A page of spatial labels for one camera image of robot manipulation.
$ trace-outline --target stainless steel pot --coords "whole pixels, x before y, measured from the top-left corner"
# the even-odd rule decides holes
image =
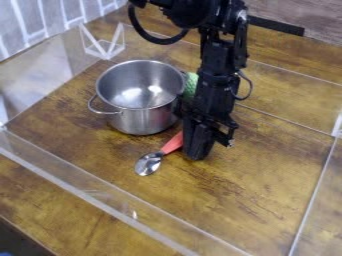
[[[110,67],[98,77],[88,108],[105,115],[118,131],[153,134],[175,123],[172,112],[183,90],[184,77],[170,65],[152,60],[128,61]],[[112,111],[93,108],[97,96]]]

